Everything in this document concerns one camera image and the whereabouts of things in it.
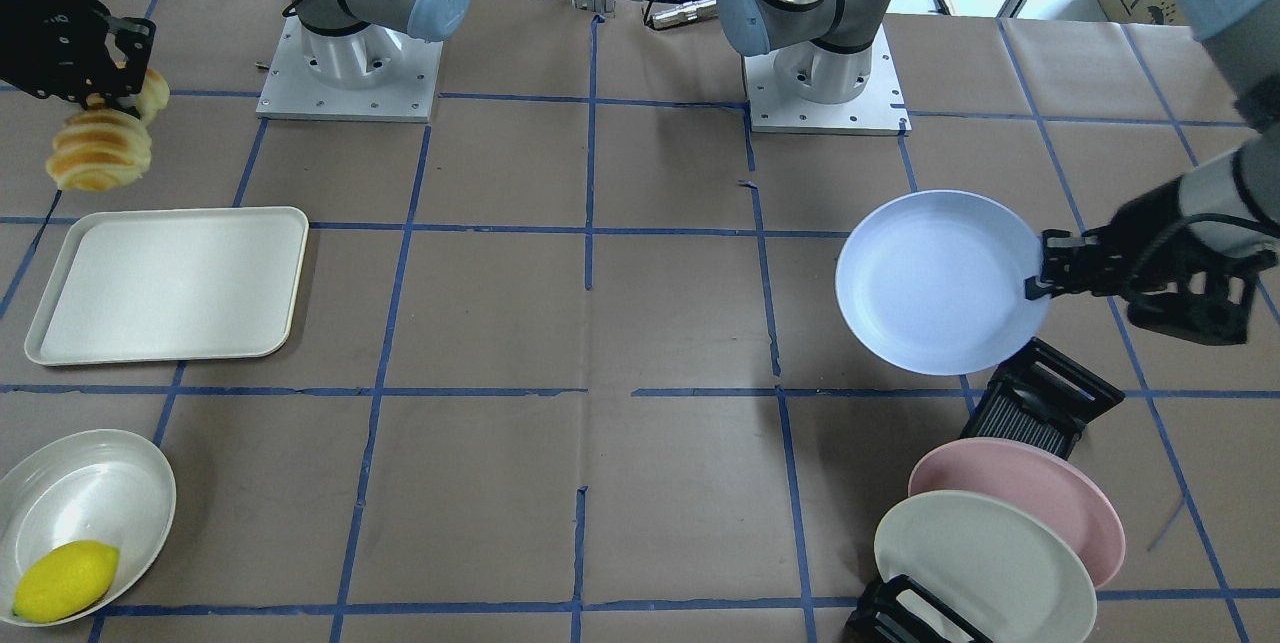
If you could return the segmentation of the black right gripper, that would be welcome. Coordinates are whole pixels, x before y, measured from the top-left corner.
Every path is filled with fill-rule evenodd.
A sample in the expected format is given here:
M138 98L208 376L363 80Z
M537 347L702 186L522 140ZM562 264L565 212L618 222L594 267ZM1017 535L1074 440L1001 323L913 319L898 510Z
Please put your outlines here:
M3 81L37 99L140 115L156 26L99 0L1 0Z

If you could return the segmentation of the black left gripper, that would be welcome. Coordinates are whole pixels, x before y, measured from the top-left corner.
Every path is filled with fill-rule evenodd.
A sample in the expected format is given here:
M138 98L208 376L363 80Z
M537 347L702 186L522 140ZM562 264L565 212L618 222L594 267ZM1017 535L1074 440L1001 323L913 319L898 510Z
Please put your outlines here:
M1277 237L1275 223L1222 213L1181 216L1134 254L1106 241L1105 228L1082 236L1050 229L1041 234L1039 278L1024 281L1024 296L1117 296L1128 304L1129 323L1142 329L1197 345L1244 345L1260 273L1276 266L1277 255L1266 242L1244 257L1206 248L1190 233L1201 223Z

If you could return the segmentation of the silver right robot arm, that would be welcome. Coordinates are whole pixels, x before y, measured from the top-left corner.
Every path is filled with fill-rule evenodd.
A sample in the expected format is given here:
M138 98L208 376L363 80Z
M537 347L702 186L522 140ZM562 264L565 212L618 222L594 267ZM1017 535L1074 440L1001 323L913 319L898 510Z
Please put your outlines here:
M257 104L266 119L428 123L443 44L471 0L289 0ZM140 115L155 24L99 0L1 0L3 81Z

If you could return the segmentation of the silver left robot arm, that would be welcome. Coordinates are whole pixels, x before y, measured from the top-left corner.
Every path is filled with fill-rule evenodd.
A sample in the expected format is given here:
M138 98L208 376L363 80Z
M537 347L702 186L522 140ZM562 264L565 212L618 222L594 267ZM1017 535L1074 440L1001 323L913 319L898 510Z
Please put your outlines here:
M890 0L717 0L748 58L794 45L861 56ZM1126 301L1132 324L1197 345L1242 345L1260 274L1277 265L1277 0L1178 0L1193 38L1256 132L1231 152L1123 205L1108 224L1046 231L1030 300Z

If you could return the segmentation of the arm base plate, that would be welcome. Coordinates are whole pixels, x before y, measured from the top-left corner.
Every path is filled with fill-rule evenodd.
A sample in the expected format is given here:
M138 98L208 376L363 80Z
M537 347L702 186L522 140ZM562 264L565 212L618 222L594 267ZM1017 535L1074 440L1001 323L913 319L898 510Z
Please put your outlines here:
M884 28L869 49L812 42L742 60L751 128L787 134L906 134L913 124Z
M380 26L321 36L285 22L256 113L311 122L430 122L443 42Z

